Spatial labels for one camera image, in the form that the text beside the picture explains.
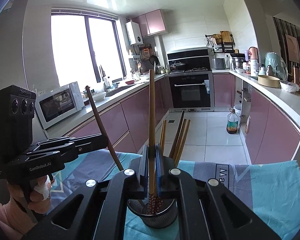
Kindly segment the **black built-in oven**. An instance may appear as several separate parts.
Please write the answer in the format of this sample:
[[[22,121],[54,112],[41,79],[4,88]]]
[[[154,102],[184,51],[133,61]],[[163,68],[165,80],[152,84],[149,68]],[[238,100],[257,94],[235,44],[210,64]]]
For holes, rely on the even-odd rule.
[[[211,71],[172,73],[168,80],[175,112],[210,112],[215,109]]]

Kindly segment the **black wall spice rack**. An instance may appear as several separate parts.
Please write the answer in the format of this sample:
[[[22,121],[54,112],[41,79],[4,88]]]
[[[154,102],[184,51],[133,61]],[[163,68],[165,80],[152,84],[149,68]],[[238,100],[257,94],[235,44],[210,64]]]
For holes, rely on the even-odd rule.
[[[206,46],[211,48],[214,53],[234,53],[235,43],[230,31],[220,31],[212,35],[205,35]]]

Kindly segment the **black mesh utensil cup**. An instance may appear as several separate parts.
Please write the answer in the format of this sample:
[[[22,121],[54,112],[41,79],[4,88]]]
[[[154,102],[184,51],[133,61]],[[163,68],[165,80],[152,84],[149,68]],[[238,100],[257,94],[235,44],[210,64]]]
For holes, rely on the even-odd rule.
[[[172,225],[178,216],[175,199],[158,200],[153,208],[149,206],[148,198],[129,199],[127,206],[146,226],[153,229],[163,229]]]

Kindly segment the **silver rice cooker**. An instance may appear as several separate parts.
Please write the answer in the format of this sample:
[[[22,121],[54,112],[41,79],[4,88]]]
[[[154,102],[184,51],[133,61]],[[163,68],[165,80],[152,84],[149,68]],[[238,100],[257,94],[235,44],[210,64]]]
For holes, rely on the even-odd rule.
[[[212,59],[213,69],[225,69],[225,59],[224,58],[213,58]]]

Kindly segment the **teal food cover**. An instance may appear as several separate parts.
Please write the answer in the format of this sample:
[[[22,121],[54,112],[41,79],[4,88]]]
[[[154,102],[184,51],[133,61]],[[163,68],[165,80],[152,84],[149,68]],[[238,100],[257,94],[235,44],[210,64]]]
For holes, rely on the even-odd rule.
[[[283,58],[276,52],[269,51],[266,53],[265,64],[271,66],[274,76],[280,80],[288,80],[288,69]]]

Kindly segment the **blue grey striped tablecloth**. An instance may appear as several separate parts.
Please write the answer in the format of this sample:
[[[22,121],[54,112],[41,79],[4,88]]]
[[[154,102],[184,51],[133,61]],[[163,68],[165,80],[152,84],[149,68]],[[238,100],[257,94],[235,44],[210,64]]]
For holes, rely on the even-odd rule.
[[[282,239],[292,239],[299,231],[300,167],[297,161],[233,165],[181,160],[178,168],[194,179],[219,180]],[[54,174],[51,207],[59,205],[88,179],[108,180],[118,171],[108,150],[79,155]]]

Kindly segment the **oil bottle on floor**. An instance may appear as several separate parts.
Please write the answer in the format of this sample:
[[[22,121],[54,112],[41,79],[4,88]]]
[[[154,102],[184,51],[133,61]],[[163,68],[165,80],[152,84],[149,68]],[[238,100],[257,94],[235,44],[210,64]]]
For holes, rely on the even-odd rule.
[[[234,108],[229,109],[230,113],[227,117],[227,125],[226,125],[226,131],[229,134],[235,134],[238,131],[239,126],[239,116],[235,112]]]

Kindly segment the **round bamboo steamer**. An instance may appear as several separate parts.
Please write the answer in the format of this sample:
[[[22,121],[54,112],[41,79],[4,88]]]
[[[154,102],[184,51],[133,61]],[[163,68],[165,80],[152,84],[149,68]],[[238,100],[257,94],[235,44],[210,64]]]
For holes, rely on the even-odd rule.
[[[259,75],[257,81],[259,84],[266,87],[280,88],[280,79],[274,76]]]

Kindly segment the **white bowl on counter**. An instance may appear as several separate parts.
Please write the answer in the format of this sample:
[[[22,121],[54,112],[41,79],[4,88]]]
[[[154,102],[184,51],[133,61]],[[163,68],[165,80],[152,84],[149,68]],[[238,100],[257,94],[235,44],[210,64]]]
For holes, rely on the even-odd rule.
[[[104,98],[106,97],[106,92],[102,92],[102,93],[96,93],[93,95],[93,100],[95,102],[99,102],[99,101],[103,101]]]

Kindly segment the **pink wall cabinet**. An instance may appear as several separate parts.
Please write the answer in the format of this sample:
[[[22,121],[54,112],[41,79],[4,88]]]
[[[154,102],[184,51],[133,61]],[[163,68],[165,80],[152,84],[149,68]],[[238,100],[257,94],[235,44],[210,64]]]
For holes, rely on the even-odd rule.
[[[167,31],[165,14],[161,9],[132,18],[132,21],[139,25],[142,37],[158,35]]]

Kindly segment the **white water heater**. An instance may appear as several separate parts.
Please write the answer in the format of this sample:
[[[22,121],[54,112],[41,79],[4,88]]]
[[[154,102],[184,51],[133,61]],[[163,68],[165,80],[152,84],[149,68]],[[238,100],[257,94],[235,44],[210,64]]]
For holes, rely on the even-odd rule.
[[[137,23],[129,21],[126,23],[127,34],[129,38],[129,44],[141,45],[143,44],[143,39],[140,31],[140,27]]]

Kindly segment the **pink thermos kettle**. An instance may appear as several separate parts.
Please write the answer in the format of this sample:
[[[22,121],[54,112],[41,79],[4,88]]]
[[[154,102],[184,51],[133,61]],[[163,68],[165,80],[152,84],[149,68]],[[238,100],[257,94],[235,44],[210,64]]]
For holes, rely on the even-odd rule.
[[[258,49],[256,47],[250,47],[248,53],[249,53],[250,65],[253,66],[254,68],[258,68],[259,67]]]

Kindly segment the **grey refrigerator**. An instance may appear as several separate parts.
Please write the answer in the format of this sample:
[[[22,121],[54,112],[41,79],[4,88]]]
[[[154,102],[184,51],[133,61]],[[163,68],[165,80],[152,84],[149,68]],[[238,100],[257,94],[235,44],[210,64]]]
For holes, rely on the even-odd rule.
[[[10,9],[0,14],[0,89],[28,85],[24,65],[24,18],[28,0],[11,0]]]

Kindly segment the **black range hood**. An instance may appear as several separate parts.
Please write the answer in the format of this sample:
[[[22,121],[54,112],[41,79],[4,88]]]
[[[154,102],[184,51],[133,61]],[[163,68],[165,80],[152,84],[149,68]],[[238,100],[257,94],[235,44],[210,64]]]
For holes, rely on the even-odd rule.
[[[167,54],[171,71],[188,71],[193,69],[211,70],[210,49],[207,47],[189,48],[171,51]]]

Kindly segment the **kitchen window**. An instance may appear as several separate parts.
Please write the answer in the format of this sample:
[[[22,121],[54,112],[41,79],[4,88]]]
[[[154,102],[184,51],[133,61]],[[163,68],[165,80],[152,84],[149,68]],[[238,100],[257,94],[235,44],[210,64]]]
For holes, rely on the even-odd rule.
[[[101,89],[127,75],[120,20],[101,14],[52,13],[51,42],[61,86]]]

